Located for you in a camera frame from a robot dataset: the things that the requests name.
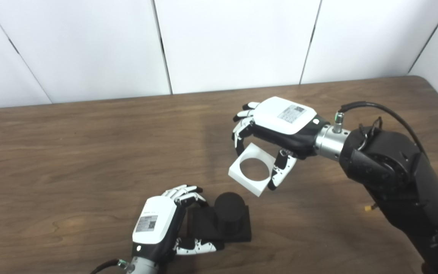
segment white robotic hand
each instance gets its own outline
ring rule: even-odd
[[[208,206],[197,186],[181,185],[161,196],[148,198],[133,231],[133,274],[155,273],[159,265],[170,262],[175,254],[193,255],[224,248],[219,243],[200,239],[181,239],[178,233],[193,203]]]
[[[283,182],[297,159],[316,155],[316,136],[329,124],[314,109],[278,97],[244,105],[233,121],[239,122],[232,135],[238,156],[251,135],[281,147],[268,183],[271,190]]]

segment label sticker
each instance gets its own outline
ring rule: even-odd
[[[293,124],[302,114],[305,112],[305,109],[296,106],[291,105],[287,107],[280,115],[278,115],[278,118],[287,121],[288,123]]]
[[[136,232],[147,232],[155,230],[157,218],[158,215],[141,217],[138,221],[138,225],[136,226]]]

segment wooden table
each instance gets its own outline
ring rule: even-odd
[[[420,273],[409,241],[379,210],[364,211],[370,197],[334,161],[300,161],[260,198],[228,177],[233,116],[271,96],[329,119],[354,100],[384,104],[411,124],[438,173],[438,94],[414,76],[0,109],[0,274],[86,274],[128,260],[145,200],[179,184],[201,186],[210,203],[242,195],[252,242],[177,257],[169,274]],[[350,111],[346,128],[379,114]],[[382,116],[386,129],[403,131]],[[254,162],[244,172],[267,173]]]

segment black cylinder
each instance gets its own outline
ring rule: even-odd
[[[232,236],[241,231],[242,217],[246,212],[246,205],[241,196],[233,192],[219,195],[214,204],[214,211],[216,213],[214,225],[220,233]]]

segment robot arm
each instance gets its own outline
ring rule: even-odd
[[[91,274],[118,266],[128,274],[157,274],[160,265],[173,260],[175,255],[196,255],[222,250],[224,243],[178,237],[187,207],[198,203],[207,207],[197,186],[181,185],[165,191],[161,196],[148,198],[136,223],[132,238],[132,260],[110,260],[99,265]]]
[[[382,130],[381,118],[370,127],[343,129],[344,113],[357,107],[387,112],[407,128],[415,144],[399,132]],[[341,107],[330,125],[311,108],[277,97],[243,109],[251,110],[234,118],[240,120],[233,130],[238,155],[249,135],[281,147],[273,168],[281,179],[274,180],[273,173],[270,189],[291,170],[290,158],[320,155],[339,162],[347,177],[363,184],[387,220],[408,236],[425,261],[424,272],[438,274],[438,177],[401,117],[378,104],[355,102]]]

